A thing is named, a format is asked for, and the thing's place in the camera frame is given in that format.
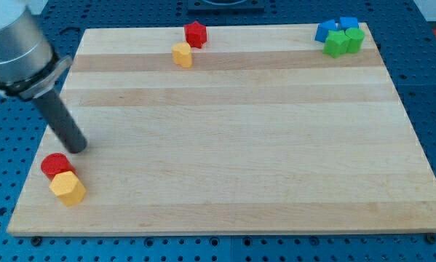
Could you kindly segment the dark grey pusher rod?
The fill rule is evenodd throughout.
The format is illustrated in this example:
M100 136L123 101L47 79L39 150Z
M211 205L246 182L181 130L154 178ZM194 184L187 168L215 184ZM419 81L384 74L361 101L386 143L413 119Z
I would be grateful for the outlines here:
M77 154L86 149L87 139L54 88L34 97L32 102L69 153Z

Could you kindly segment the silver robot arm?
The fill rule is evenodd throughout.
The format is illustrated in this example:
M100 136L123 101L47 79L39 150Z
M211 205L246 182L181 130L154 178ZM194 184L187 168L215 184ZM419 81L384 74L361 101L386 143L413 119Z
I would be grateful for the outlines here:
M72 154L87 147L56 89L56 80L73 60L59 56L24 1L0 1L0 90L31 101Z

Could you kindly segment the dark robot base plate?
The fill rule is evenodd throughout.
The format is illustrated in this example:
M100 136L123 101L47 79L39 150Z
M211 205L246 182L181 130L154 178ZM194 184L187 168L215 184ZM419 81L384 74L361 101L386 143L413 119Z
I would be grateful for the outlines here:
M264 0L186 0L188 12L264 11Z

